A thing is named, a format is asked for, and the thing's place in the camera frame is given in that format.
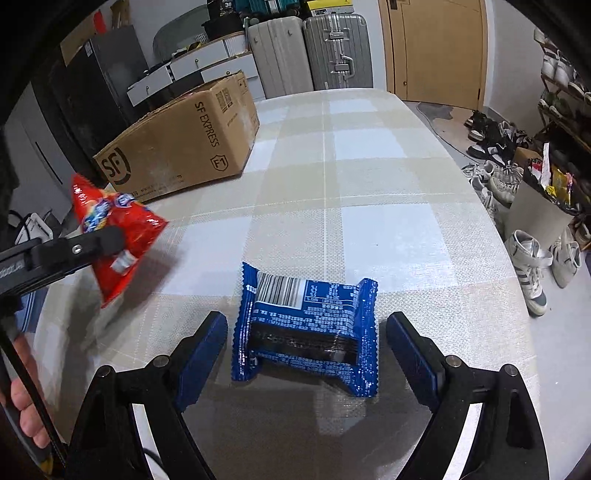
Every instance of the plaid tablecloth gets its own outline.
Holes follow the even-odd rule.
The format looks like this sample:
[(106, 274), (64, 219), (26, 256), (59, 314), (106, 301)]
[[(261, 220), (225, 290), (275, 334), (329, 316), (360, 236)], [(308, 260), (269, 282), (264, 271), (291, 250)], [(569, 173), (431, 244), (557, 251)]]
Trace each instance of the plaid tablecloth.
[[(217, 478), (395, 478), (430, 413), (418, 405), (384, 321), (402, 310), (444, 354), (515, 364), (537, 404), (528, 314), (483, 206), (446, 150), (395, 96), (311, 92), (258, 104), (261, 127), (240, 178), (150, 204), (171, 220), (124, 297), (100, 311), (92, 272), (54, 284), (35, 336), (41, 379), (64, 436), (96, 368), (143, 367), (210, 310), (233, 327), (241, 262), (273, 274), (379, 283), (379, 393), (278, 367), (230, 380), (228, 346), (184, 414)], [(467, 425), (474, 432), (478, 411)], [(458, 478), (471, 438), (448, 471)]]

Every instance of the white drawer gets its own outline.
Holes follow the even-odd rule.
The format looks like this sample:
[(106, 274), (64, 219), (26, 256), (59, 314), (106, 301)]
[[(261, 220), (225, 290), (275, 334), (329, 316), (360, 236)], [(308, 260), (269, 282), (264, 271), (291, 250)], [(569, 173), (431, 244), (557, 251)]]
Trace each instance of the white drawer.
[(252, 58), (252, 53), (242, 57), (237, 57), (232, 60), (224, 61), (223, 63), (202, 70), (201, 75), (203, 76), (204, 82), (209, 82), (211, 80), (236, 73), (239, 70), (244, 72), (244, 75), (247, 79), (258, 77), (258, 71), (256, 69), (255, 61)]
[(247, 80), (248, 89), (251, 91), (252, 98), (255, 101), (265, 100), (265, 90), (262, 89), (261, 79), (259, 77), (253, 77)]
[(166, 65), (162, 65), (158, 70), (154, 70), (147, 77), (134, 83), (134, 85), (127, 90), (127, 96), (131, 101), (131, 105), (136, 106), (138, 103), (146, 100), (150, 95), (153, 95), (172, 84), (172, 82), (173, 80), (170, 78)]
[(179, 80), (226, 58), (228, 51), (224, 42), (214, 41), (172, 60), (170, 69), (173, 71), (174, 79)]

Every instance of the screw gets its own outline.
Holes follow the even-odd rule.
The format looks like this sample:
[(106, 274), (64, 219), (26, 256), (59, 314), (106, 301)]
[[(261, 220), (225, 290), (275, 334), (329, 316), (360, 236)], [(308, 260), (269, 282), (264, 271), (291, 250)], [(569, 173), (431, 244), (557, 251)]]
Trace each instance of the screw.
[(96, 371), (96, 376), (105, 378), (110, 373), (111, 367), (109, 365), (103, 365), (102, 367), (99, 367), (99, 369)]
[(168, 365), (168, 357), (166, 355), (159, 355), (152, 361), (152, 364), (156, 368), (166, 367)]
[(505, 365), (505, 373), (510, 377), (516, 377), (517, 375), (519, 375), (519, 370), (517, 370), (517, 367), (515, 365), (508, 364)]
[(462, 364), (462, 360), (460, 359), (460, 357), (455, 355), (448, 355), (447, 357), (445, 357), (445, 361), (450, 367), (453, 368), (457, 368)]

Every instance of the suitcase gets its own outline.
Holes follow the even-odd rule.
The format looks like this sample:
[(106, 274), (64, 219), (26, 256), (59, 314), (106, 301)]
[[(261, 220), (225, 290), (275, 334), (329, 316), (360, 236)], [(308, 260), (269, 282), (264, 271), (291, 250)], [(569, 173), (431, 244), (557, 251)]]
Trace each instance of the suitcase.
[(368, 27), (361, 15), (308, 18), (304, 40), (316, 90), (373, 88)]
[(297, 17), (276, 18), (248, 28), (265, 97), (314, 90), (301, 28)]

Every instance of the finger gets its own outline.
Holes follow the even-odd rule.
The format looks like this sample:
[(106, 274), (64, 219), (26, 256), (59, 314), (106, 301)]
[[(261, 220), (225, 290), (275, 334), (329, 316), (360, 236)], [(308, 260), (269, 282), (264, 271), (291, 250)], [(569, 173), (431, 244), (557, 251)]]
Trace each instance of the finger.
[(28, 437), (34, 437), (43, 429), (43, 422), (35, 405), (30, 405), (21, 412), (21, 430)]
[(35, 442), (35, 445), (37, 445), (39, 448), (45, 448), (47, 445), (49, 445), (49, 435), (47, 434), (47, 431), (42, 429), (33, 437), (33, 442)]
[(15, 378), (12, 381), (10, 397), (12, 398), (12, 403), (14, 406), (21, 411), (25, 410), (25, 408), (29, 407), (33, 403), (31, 396), (27, 392), (25, 385), (22, 384), (20, 378)]
[(24, 335), (19, 335), (12, 343), (14, 349), (17, 351), (18, 356), (21, 358), (22, 362), (25, 362), (31, 356), (31, 347), (29, 346), (29, 342)]

